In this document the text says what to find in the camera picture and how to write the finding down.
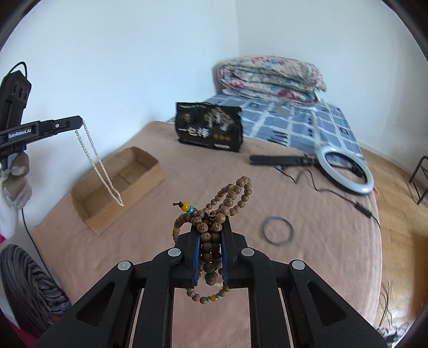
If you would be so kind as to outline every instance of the white wall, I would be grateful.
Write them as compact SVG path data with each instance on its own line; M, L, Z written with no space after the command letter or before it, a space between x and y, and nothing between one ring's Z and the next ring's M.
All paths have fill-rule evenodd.
M240 55L315 64L356 138L407 170L428 153L428 62L381 0L236 0Z
M212 96L213 67L237 55L234 1L42 0L0 52L0 77L24 60L32 90L22 122L81 115L105 157L149 121L171 118L175 102ZM32 228L90 163L74 132L27 153ZM38 260L22 225L11 242Z

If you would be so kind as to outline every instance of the folded blanket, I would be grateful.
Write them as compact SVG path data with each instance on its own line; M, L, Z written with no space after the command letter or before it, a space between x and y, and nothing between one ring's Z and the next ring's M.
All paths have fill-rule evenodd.
M296 59L238 57L218 69L218 79L231 93L273 102L312 106L327 90L318 68Z

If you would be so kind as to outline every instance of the black snack bag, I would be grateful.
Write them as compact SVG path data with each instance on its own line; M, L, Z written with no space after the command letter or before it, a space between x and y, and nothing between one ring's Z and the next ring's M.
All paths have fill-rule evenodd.
M182 143L239 152L241 108L209 103L177 103L175 131Z

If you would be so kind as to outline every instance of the ring light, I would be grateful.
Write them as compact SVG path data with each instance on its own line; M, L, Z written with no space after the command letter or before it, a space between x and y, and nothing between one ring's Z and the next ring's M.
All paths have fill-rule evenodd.
M323 174L327 177L327 179L329 179L333 184L342 190L356 195L368 195L373 191L375 186L373 175L364 162L360 160L353 152L328 145L317 147L315 149L315 154ZM325 156L329 154L337 155L338 157L344 158L349 162L354 162L363 171L363 178L365 179L365 183L356 183L345 178L343 175L337 172L325 158Z

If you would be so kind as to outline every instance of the black rubber band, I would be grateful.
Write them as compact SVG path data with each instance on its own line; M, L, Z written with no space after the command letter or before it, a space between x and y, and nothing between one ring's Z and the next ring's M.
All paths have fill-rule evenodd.
M285 241L283 241L283 242L279 242L279 243L277 243L277 242L273 242L273 241L271 241L271 240L266 236L266 227L267 227L267 226L268 226L268 224L270 224L273 220L281 220L281 221L285 222L285 223L289 226L289 228L290 228L290 237L288 237L288 239L287 239L287 240L285 240ZM280 216L271 216L271 217L268 217L268 218L263 222L263 225L262 225L262 233L263 233L263 237L265 237L265 238L266 238L266 240L267 240L270 244L273 244L273 245L276 245L276 246L281 246L281 245L289 244L289 243L293 240L293 237L294 237L294 228L293 228L293 225L292 225L288 220L284 219L283 217L280 217Z

